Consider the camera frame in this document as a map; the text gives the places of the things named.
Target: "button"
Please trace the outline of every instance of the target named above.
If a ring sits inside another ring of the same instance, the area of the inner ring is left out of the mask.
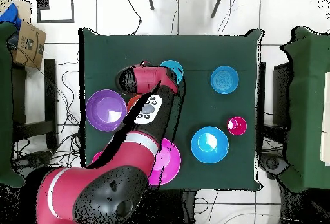
[[[141,113],[148,114],[148,113],[153,113],[154,111],[155,111],[155,108],[152,105],[148,104],[142,108]]]

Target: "white control panel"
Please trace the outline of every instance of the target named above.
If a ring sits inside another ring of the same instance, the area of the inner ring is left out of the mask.
[[[161,105],[162,98],[159,95],[152,95],[149,97],[147,103],[143,106],[134,122],[139,125],[151,123],[155,120]]]

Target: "cardboard box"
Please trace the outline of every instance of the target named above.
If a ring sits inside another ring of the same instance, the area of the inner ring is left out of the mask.
[[[40,69],[43,60],[46,33],[22,21],[18,48],[12,50],[13,61],[24,66]]]
[[[13,62],[33,68],[41,68],[46,33],[31,25],[31,4],[23,0],[0,0],[0,15],[15,3],[22,20],[17,50],[12,50]]]

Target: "pink cup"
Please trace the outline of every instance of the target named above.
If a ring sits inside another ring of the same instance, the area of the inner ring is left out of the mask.
[[[248,125],[242,117],[233,117],[228,121],[227,127],[232,135],[240,136],[246,132]]]

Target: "dark green table cover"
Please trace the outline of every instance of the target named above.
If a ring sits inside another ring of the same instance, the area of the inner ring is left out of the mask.
[[[13,135],[12,55],[6,42],[16,30],[12,23],[0,23],[0,183],[11,187],[24,185],[24,178],[12,169],[10,162]]]
[[[100,89],[115,87],[115,75],[127,66],[143,60],[161,64],[174,59],[182,64],[186,79],[186,96],[175,145],[182,163],[178,175],[163,189],[245,189],[258,190],[254,179],[255,157],[255,85],[257,76],[257,41],[261,30],[246,36],[103,36],[84,29],[85,99]],[[215,68],[228,65],[235,68],[240,82],[235,92],[220,95],[211,87]],[[127,102],[132,95],[122,95]],[[165,137],[171,140],[178,108],[173,114]],[[233,136],[226,122],[234,116],[247,121],[247,131]],[[204,126],[218,127],[229,139],[225,159],[215,164],[199,162],[192,154],[190,143],[194,133]],[[112,133],[93,128],[86,121],[86,163],[104,149]]]
[[[320,160],[325,73],[330,71],[330,35],[308,28],[292,31],[283,46],[293,67],[289,88],[291,129],[287,160],[291,167],[280,175],[293,192],[306,188],[330,189],[330,167]]]

